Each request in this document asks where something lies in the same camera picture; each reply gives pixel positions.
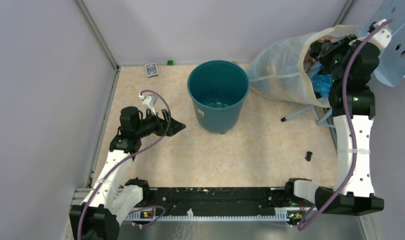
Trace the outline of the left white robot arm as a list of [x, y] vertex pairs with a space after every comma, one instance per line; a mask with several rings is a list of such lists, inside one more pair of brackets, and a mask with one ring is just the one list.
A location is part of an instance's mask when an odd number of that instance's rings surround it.
[[125, 184], [118, 192], [126, 170], [136, 155], [149, 150], [154, 144], [141, 148], [142, 139], [156, 135], [157, 143], [172, 137], [186, 125], [172, 118], [167, 109], [162, 117], [149, 109], [145, 113], [128, 106], [120, 111], [120, 126], [109, 145], [105, 165], [94, 186], [80, 204], [69, 211], [69, 220], [75, 240], [116, 240], [120, 225], [130, 211], [138, 205], [144, 207], [151, 200], [151, 193], [144, 189], [145, 182]]

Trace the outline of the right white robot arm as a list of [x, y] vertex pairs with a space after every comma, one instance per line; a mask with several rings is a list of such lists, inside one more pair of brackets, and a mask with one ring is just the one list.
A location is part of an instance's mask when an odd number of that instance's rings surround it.
[[321, 74], [330, 75], [332, 80], [328, 101], [337, 137], [338, 172], [332, 187], [291, 178], [283, 193], [288, 205], [297, 206], [305, 200], [325, 214], [349, 216], [384, 209], [370, 174], [370, 133], [376, 102], [368, 82], [379, 66], [382, 50], [391, 41], [387, 25], [387, 21], [372, 24], [366, 37], [350, 34], [336, 42], [311, 44], [309, 55], [321, 63]]

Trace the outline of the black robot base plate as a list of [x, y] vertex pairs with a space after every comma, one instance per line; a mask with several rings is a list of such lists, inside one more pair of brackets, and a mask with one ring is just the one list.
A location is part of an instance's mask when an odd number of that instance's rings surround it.
[[283, 187], [158, 187], [144, 191], [139, 207], [162, 206], [165, 216], [274, 216], [277, 208], [301, 206]]

